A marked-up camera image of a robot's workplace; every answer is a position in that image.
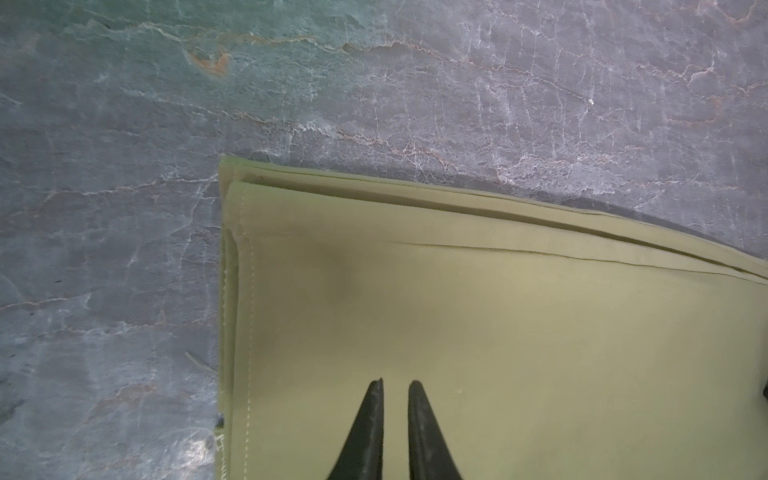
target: green fabric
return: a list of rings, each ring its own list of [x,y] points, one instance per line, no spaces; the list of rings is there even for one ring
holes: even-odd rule
[[[224,158],[217,477],[325,478],[421,380],[464,478],[768,475],[768,263],[594,211]]]

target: marble countertop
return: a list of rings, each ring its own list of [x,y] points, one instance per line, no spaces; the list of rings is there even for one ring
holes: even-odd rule
[[[768,257],[766,44],[739,0],[3,2],[0,477],[211,478],[221,154]]]

